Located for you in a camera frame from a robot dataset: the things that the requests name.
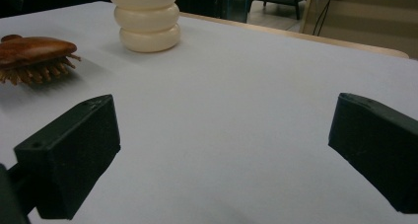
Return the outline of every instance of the wooden hairbrush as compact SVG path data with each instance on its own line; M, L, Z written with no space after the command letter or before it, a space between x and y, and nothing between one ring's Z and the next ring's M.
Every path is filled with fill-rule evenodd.
M74 43L52 37L21 37L8 35L0 43L0 82L9 80L13 85L32 81L50 81L50 74L59 78L68 74L66 65L75 68L67 57L81 61L72 54Z

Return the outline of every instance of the table surface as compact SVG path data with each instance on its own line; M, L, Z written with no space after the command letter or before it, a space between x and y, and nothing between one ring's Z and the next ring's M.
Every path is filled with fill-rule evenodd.
M66 39L82 57L61 80L0 85L7 168L59 115L114 96L121 151L72 223L417 223L327 146L342 92L418 118L417 61L186 17L177 46L135 53L113 9L0 19L1 36Z

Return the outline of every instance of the stacked white rings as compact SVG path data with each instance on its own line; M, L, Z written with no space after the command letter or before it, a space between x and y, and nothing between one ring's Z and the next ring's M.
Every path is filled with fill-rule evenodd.
M156 52L180 39L179 9L175 0L111 0L120 25L120 41L130 50Z

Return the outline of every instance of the cable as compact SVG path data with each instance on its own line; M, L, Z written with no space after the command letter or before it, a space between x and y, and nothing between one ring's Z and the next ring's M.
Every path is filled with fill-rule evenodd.
M322 26L323 26L323 22L325 22L326 15L328 14L328 10L329 10L329 5L330 5L330 3L331 3L331 0L328 0L328 2L326 3L325 7L324 7L324 8L323 8L323 10L322 10L322 12L320 13L319 17L316 19L316 23L315 23L314 28L313 28L313 36L315 36L316 28L317 28L317 25L319 24L320 18L322 17L322 15L323 15L323 14L325 14L325 15L323 16L323 18L322 18L322 22L321 22L321 24L320 24L319 31L318 31L318 33L316 34L317 36L319 36L320 31L321 31Z
M316 16L316 20L318 19L318 9L319 9L319 0L315 1L315 5L314 5L314 15Z

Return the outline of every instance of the wall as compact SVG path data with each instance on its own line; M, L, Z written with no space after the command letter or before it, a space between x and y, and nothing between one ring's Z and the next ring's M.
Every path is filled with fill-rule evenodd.
M308 2L301 32L311 35L327 0ZM332 0L320 36L398 49L418 58L418 0Z

